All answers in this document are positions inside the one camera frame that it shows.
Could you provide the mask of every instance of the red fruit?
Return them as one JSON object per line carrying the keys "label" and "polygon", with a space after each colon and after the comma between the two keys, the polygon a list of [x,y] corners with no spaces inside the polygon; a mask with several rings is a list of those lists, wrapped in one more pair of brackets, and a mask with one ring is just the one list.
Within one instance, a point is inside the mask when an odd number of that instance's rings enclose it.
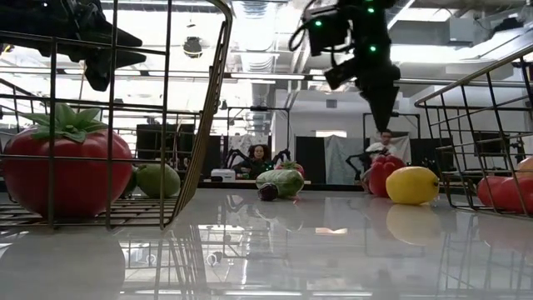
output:
{"label": "red fruit", "polygon": [[[79,114],[58,104],[55,157],[107,158],[106,125],[94,121],[99,109]],[[25,118],[39,124],[14,136],[6,145],[7,155],[47,156],[49,154],[48,118],[28,114]],[[112,157],[132,159],[127,143],[116,133],[112,136]],[[3,159],[4,178],[12,197],[31,212],[47,216],[48,160]],[[55,160],[54,215],[59,218],[91,218],[105,210],[107,202],[107,163]],[[112,165],[112,201],[117,200],[132,175],[129,162]]]}
{"label": "red fruit", "polygon": [[386,179],[395,170],[405,166],[400,158],[392,155],[380,155],[376,157],[372,163],[372,171],[368,182],[370,191],[378,197],[388,198],[389,194],[386,192],[385,185]]}
{"label": "red fruit", "polygon": [[477,184],[477,197],[480,199],[483,205],[492,207],[491,193],[493,199],[498,196],[498,192],[500,191],[499,187],[504,180],[506,180],[506,177],[499,176],[487,176],[486,180],[484,178],[481,179],[481,181]]}
{"label": "red fruit", "polygon": [[276,170],[285,169],[285,170],[297,170],[303,178],[306,177],[306,173],[303,170],[301,164],[296,162],[282,162],[276,166]]}
{"label": "red fruit", "polygon": [[[533,177],[518,178],[520,191],[513,177],[488,177],[487,181],[491,187],[492,200],[497,208],[509,212],[524,213],[520,201],[521,192],[527,212],[533,213]],[[484,205],[492,207],[485,180],[482,180],[478,185],[477,195]]]}

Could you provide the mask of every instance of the man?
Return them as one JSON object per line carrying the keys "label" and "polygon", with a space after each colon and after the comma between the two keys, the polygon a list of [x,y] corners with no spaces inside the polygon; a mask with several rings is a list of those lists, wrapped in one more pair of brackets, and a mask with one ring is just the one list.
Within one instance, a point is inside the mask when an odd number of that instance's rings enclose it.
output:
{"label": "man", "polygon": [[[385,129],[380,133],[381,142],[374,142],[370,147],[368,147],[365,152],[369,153],[370,158],[374,161],[380,154],[389,154],[395,155],[397,153],[396,147],[392,146],[392,132],[389,129]],[[361,176],[361,185],[365,189],[365,192],[368,192],[368,180],[370,178],[370,173],[372,169],[366,170]]]}

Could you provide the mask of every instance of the green cabbage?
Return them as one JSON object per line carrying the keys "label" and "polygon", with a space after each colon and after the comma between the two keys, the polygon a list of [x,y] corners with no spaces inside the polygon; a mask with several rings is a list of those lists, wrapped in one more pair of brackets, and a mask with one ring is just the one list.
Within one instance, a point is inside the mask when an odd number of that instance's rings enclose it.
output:
{"label": "green cabbage", "polygon": [[304,180],[296,170],[271,170],[261,173],[256,179],[257,188],[265,183],[273,183],[277,187],[279,198],[294,197],[303,189]]}

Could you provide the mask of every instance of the woman with dark hair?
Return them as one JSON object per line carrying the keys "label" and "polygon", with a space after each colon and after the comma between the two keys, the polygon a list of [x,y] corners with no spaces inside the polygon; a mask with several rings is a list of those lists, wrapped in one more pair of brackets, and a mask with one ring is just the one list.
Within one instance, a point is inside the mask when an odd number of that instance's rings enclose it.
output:
{"label": "woman with dark hair", "polygon": [[242,161],[233,170],[237,174],[248,174],[250,179],[256,179],[259,174],[267,170],[267,163],[270,162],[270,150],[267,145],[253,145],[248,148],[250,161]]}

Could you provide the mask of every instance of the spider-like robot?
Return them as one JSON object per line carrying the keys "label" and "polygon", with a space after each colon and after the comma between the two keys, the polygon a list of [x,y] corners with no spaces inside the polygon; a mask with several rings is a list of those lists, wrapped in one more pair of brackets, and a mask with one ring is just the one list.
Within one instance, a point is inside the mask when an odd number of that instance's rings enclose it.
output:
{"label": "spider-like robot", "polygon": [[[233,162],[235,161],[236,157],[242,158],[242,160],[251,163],[252,159],[248,156],[246,156],[241,150],[239,149],[230,149],[230,151],[227,154],[226,160],[224,161],[224,168],[232,168]],[[263,171],[269,171],[273,170],[276,166],[277,162],[279,161],[285,162],[291,161],[291,152],[289,149],[281,150],[274,156],[274,158],[270,162],[265,162],[265,169]]]}
{"label": "spider-like robot", "polygon": [[[387,155],[387,154],[388,154],[388,149],[387,149],[387,148],[383,148],[382,150],[375,150],[375,151],[370,151],[370,152],[364,151],[363,153],[350,155],[350,156],[346,159],[346,163],[348,164],[348,166],[350,166],[350,167],[356,172],[355,181],[360,181],[360,180],[361,180],[361,174],[362,174],[364,171],[370,169],[370,166],[372,165],[372,158],[371,158],[371,156],[374,155],[374,154]],[[358,159],[359,159],[359,161],[361,162],[361,164],[362,164],[362,166],[363,166],[363,170],[361,170],[360,168],[356,167],[356,166],[351,162],[351,160],[352,160],[353,158],[358,158]]]}

